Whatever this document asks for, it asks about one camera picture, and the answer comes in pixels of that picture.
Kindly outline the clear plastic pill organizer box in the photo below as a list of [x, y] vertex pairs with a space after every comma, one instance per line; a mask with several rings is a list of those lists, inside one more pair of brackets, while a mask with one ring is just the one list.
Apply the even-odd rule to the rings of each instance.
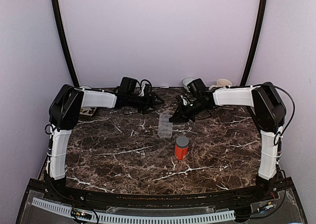
[[172, 115], [161, 113], [158, 121], [158, 136], [160, 138], [170, 139], [173, 132], [173, 123], [169, 122]]

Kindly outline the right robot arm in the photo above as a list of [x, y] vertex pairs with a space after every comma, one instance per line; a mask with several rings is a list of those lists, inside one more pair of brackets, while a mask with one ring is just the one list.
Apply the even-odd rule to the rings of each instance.
[[171, 123], [195, 121], [196, 115], [202, 111], [221, 106], [246, 106], [254, 109], [251, 117], [261, 134], [261, 161], [256, 187], [252, 197], [263, 201], [271, 193], [273, 180], [280, 171], [281, 140], [289, 123], [285, 122], [286, 107], [278, 91], [281, 88], [271, 82], [250, 86], [223, 86], [208, 89], [198, 78], [188, 84], [195, 100], [186, 96], [177, 96], [178, 107]]

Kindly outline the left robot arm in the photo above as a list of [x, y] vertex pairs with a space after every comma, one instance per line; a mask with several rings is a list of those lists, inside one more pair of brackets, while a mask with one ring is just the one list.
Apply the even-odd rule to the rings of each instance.
[[50, 194], [59, 202], [66, 202], [70, 192], [66, 186], [66, 155], [72, 130], [79, 121], [83, 108], [135, 108], [138, 113], [153, 112], [164, 100], [153, 91], [151, 83], [123, 77], [119, 86], [109, 91], [91, 87], [62, 86], [49, 108], [49, 135], [45, 181], [51, 186]]

